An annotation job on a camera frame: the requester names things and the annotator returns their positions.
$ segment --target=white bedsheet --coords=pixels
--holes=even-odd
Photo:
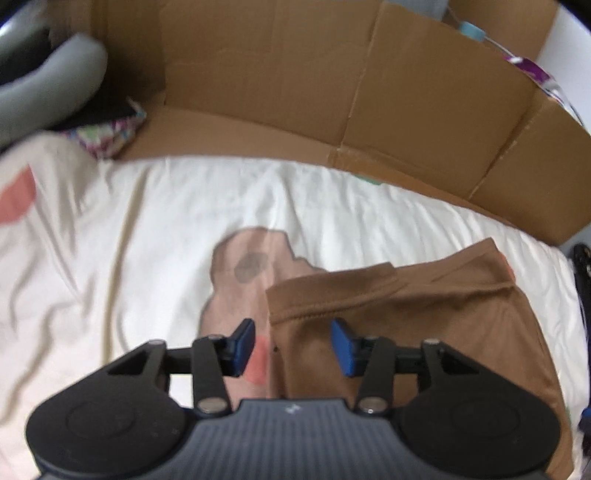
[[[0,192],[30,167],[35,201],[0,224],[0,478],[36,474],[24,427],[42,400],[150,338],[188,346],[212,293],[212,251],[238,229],[284,231],[329,271],[446,257],[493,237],[537,315],[573,430],[589,398],[567,259],[470,210],[326,168],[260,159],[99,162],[40,135],[0,160]],[[172,395],[190,404],[188,385]],[[573,455],[581,465],[578,433]]]

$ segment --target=red patch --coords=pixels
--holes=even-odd
[[[269,339],[263,335],[257,335],[251,358],[244,370],[244,378],[255,385],[266,385],[268,364]]]
[[[37,190],[31,167],[25,168],[0,194],[0,225],[16,222],[28,212]]]

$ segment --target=tan cloth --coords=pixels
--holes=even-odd
[[[558,415],[561,437],[547,469],[554,480],[573,470],[572,435],[554,364],[525,294],[504,256],[487,239],[446,259],[390,264],[287,280],[267,291],[271,322],[271,395],[344,397],[347,379],[330,344],[330,322],[344,318],[359,335],[418,347],[439,338],[540,397]],[[396,377],[395,404],[417,393],[416,378]]]

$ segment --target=round black pad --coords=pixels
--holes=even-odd
[[[40,405],[27,442],[40,468],[67,478],[136,475],[165,459],[186,428],[181,407],[140,378],[81,382]]]
[[[401,430],[420,458],[472,478],[506,478],[543,468],[560,437],[552,410],[517,388],[431,387],[403,409]]]

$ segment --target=black device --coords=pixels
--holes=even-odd
[[[577,287],[583,324],[587,334],[587,357],[591,372],[591,342],[589,342],[589,327],[591,326],[591,248],[586,244],[573,247],[570,256],[574,266],[574,283]],[[583,410],[579,429],[585,434],[583,438],[583,452],[591,452],[591,398],[589,406]]]
[[[232,411],[223,376],[240,376],[255,326],[191,348],[147,342],[42,403],[27,442],[41,479],[542,480],[560,425],[539,398],[436,339],[403,348],[359,338],[332,322],[348,377],[343,399],[243,400]],[[192,374],[194,408],[168,394],[171,374]],[[394,376],[419,394],[393,408]]]

